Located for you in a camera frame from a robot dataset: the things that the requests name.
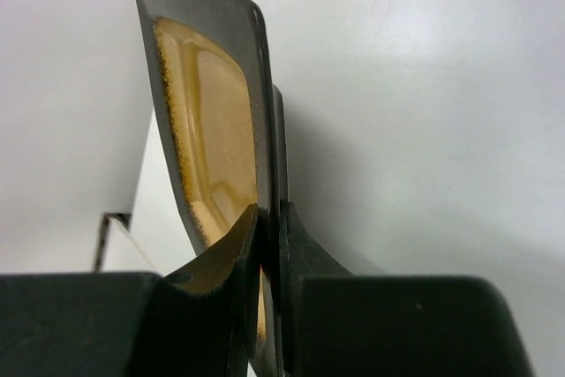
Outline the yellow square black-rimmed plate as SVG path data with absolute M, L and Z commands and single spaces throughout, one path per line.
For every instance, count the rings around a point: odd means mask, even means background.
M 196 255 L 156 280 L 131 372 L 281 376 L 275 95 L 260 7 L 136 4 L 169 180 Z

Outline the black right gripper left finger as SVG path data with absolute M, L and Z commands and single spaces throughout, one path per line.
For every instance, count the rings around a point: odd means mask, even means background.
M 4 376 L 244 376 L 256 343 L 256 206 L 167 276 L 3 275 Z

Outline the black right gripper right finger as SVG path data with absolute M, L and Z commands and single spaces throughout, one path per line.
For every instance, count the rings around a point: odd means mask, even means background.
M 531 376 L 501 292 L 467 275 L 354 275 L 281 208 L 284 370 L 293 376 Z

